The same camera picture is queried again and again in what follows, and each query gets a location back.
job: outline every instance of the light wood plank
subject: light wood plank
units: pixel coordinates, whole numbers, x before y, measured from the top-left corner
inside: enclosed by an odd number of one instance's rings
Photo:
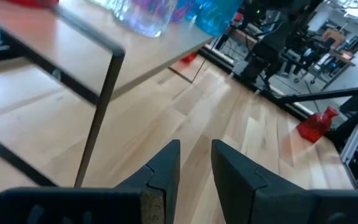
[[[222,224],[210,160],[216,138],[303,188],[352,188],[331,142],[309,144],[295,129],[299,121],[215,69],[208,67],[193,85],[165,71],[113,100],[85,186],[114,187],[180,139],[175,224]],[[0,140],[59,184],[72,185],[94,111],[83,103],[64,90],[3,112]]]
[[[60,185],[72,186],[80,161],[62,153],[88,135],[94,108],[65,90],[0,115],[0,142]],[[83,146],[75,152],[82,154]]]

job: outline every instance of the plastic bottle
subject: plastic bottle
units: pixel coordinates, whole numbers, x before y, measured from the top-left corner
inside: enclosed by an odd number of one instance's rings
[[[123,26],[158,37],[168,26],[177,0],[114,0],[112,13]]]
[[[197,13],[196,25],[209,35],[221,36],[243,0],[206,0]]]
[[[173,11],[171,21],[180,22],[188,11],[193,7],[194,0],[178,0],[177,6]]]
[[[38,3],[38,0],[8,0],[10,2],[16,3],[16,4],[20,4],[22,6],[29,6],[29,7],[33,7],[33,8],[41,8],[41,7],[46,7],[46,6],[42,6]],[[46,2],[47,4],[58,4],[59,0],[47,0],[47,1],[43,1]]]
[[[296,128],[301,137],[315,143],[330,129],[333,118],[337,115],[338,112],[329,106],[323,114],[315,113],[311,115]]]
[[[198,11],[200,11],[200,8],[204,4],[204,2],[205,0],[195,0],[193,5],[188,10],[185,18],[188,20],[192,20],[197,15]]]

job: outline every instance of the blue water bottle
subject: blue water bottle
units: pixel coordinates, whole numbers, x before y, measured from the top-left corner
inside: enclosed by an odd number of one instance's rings
[[[196,25],[209,35],[221,36],[243,0],[205,0],[197,13]]]
[[[203,5],[205,0],[195,0],[190,10],[187,12],[186,19],[192,20],[194,16],[198,13],[200,10],[200,7]]]

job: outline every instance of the wooden floor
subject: wooden floor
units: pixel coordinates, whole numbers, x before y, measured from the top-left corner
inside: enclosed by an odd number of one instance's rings
[[[192,78],[202,58],[173,66]],[[72,186],[94,108],[19,59],[0,65],[0,142],[57,184]],[[85,187],[114,187],[172,139],[181,141],[175,223],[224,223],[212,139],[305,189],[351,189],[333,144],[311,145],[298,121],[206,62],[193,85],[164,70],[109,105]],[[0,190],[34,185],[0,160]]]

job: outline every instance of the red object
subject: red object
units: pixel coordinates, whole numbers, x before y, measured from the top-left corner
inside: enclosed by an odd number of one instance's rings
[[[240,21],[243,17],[244,16],[241,13],[237,12],[236,16],[234,16],[234,20],[235,21]]]
[[[181,61],[185,62],[185,63],[190,63],[192,62],[195,58],[197,57],[197,53],[193,52],[189,55],[187,55],[186,57],[182,58]]]
[[[39,4],[39,2],[47,4],[58,4],[59,0],[7,0],[16,4],[20,4],[22,6],[29,6],[33,8],[43,8],[45,6],[42,6]]]
[[[330,129],[333,118],[337,115],[338,112],[334,108],[328,107],[323,114],[315,113],[311,115],[296,128],[304,139],[315,143]]]

